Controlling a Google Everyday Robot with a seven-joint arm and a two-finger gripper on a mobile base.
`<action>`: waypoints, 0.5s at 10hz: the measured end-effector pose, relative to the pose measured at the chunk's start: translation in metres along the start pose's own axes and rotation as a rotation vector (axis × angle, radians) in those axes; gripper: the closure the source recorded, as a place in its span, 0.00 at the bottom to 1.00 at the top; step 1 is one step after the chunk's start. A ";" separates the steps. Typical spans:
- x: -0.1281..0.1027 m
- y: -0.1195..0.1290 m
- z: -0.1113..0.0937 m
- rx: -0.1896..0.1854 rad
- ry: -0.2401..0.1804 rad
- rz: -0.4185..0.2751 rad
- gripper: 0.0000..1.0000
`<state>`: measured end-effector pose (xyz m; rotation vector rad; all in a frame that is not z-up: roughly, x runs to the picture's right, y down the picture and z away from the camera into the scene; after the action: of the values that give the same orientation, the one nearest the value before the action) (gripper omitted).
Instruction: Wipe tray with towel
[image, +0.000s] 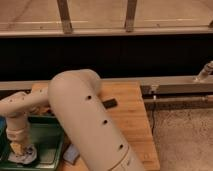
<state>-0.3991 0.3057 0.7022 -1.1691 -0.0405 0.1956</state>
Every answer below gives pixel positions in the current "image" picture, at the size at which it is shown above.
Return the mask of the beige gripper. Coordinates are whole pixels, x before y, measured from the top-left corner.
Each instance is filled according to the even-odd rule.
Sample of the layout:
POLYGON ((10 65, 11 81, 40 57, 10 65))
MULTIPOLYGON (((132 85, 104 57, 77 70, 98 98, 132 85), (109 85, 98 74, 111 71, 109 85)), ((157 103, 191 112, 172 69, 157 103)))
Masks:
POLYGON ((23 155, 30 145, 28 132, 24 129, 18 131, 7 130, 7 138, 11 141, 10 146, 16 155, 23 155))

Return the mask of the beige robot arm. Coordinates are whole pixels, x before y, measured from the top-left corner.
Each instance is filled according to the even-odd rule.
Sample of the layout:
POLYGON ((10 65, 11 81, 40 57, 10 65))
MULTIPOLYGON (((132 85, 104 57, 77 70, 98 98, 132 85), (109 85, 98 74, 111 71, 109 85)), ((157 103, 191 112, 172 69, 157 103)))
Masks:
POLYGON ((89 171, 145 171, 120 129, 107 114, 98 94, 101 78, 90 69, 65 71, 32 93, 17 92, 0 100, 7 137, 19 160, 34 160, 27 113, 48 105, 80 153, 89 171))

